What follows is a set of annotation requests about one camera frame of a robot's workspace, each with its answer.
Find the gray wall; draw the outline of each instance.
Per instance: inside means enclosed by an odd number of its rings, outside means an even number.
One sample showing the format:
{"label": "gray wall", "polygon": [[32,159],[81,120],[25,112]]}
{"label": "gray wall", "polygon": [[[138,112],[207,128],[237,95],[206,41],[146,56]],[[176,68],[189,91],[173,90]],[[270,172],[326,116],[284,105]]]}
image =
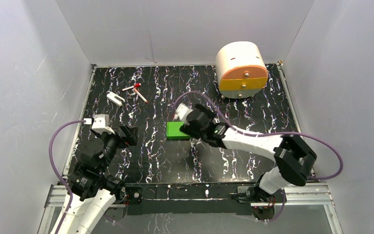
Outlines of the gray wall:
{"label": "gray wall", "polygon": [[[0,0],[0,234],[37,232],[57,181],[48,143],[78,118],[90,70],[54,0]],[[60,170],[74,130],[56,141]]]}
{"label": "gray wall", "polygon": [[[304,132],[333,144],[328,180],[347,234],[374,233],[374,1],[317,0],[284,61]],[[336,157],[315,144],[319,175]]]}
{"label": "gray wall", "polygon": [[314,0],[56,0],[97,65],[214,64],[226,44],[284,59]]}

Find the cream-colored container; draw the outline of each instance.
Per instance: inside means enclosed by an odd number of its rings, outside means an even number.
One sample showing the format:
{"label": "cream-colored container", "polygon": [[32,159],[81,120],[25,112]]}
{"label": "cream-colored container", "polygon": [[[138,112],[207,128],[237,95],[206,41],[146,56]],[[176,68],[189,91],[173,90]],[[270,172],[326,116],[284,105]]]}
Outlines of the cream-colored container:
{"label": "cream-colored container", "polygon": [[225,45],[216,56],[219,90],[227,98],[247,98],[267,82],[267,69],[259,48],[248,41]]}

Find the marker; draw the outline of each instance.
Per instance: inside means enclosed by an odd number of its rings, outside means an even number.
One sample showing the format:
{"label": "marker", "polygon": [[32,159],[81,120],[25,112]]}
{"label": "marker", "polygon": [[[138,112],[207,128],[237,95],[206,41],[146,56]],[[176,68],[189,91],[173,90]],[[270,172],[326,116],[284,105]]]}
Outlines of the marker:
{"label": "marker", "polygon": [[125,88],[125,89],[122,89],[122,91],[124,92],[124,91],[127,91],[127,90],[132,89],[132,88],[138,88],[138,87],[140,87],[140,86],[141,86],[141,83],[136,83],[136,84],[133,85],[133,86],[127,87],[127,88]]}
{"label": "marker", "polygon": [[141,95],[141,93],[136,89],[132,89],[145,103],[148,103],[147,99]]}

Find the black marble table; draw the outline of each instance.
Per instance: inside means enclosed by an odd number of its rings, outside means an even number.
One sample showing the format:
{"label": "black marble table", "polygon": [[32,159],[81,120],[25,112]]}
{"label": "black marble table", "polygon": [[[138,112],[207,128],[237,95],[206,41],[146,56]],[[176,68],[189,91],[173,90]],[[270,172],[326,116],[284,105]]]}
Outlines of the black marble table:
{"label": "black marble table", "polygon": [[[139,128],[138,145],[118,150],[107,173],[126,183],[256,181],[273,168],[272,161],[240,150],[213,148],[197,140],[166,140],[166,125],[174,115],[172,102],[184,92],[198,90],[212,98],[240,128],[262,133],[297,131],[278,68],[268,64],[267,69],[268,82],[253,97],[221,99],[211,65],[96,68],[84,117],[108,114],[113,128],[123,124]],[[132,91],[121,92],[138,82],[147,104]],[[107,100],[107,91],[125,98],[125,105],[120,108]],[[198,95],[186,97],[184,103],[208,106]],[[77,144],[93,137],[90,127],[84,125]],[[70,168],[77,160],[72,157]]]}

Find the robotic arm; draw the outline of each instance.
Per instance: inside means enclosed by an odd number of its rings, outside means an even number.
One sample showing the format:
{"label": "robotic arm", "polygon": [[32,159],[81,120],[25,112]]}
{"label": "robotic arm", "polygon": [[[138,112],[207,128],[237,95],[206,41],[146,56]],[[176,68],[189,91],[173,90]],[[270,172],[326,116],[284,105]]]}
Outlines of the robotic arm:
{"label": "robotic arm", "polygon": [[59,234],[90,234],[105,211],[116,200],[125,197],[124,182],[114,176],[104,176],[104,172],[115,156],[117,149],[137,145],[137,128],[120,126],[125,136],[109,127],[108,115],[95,115],[91,131],[96,138],[83,143],[77,149],[80,161],[74,167],[68,178],[68,184],[73,192],[72,204],[68,211],[66,207],[70,195],[66,194],[62,211],[55,223],[51,234],[66,213],[59,229]]}
{"label": "robotic arm", "polygon": [[200,104],[190,109],[180,104],[174,119],[184,124],[180,131],[201,139],[213,147],[252,152],[276,162],[277,166],[264,173],[254,188],[238,187],[234,199],[241,203],[266,202],[278,189],[289,184],[304,186],[316,161],[316,154],[306,142],[296,135],[254,137],[237,132],[237,127],[216,123],[216,114]]}

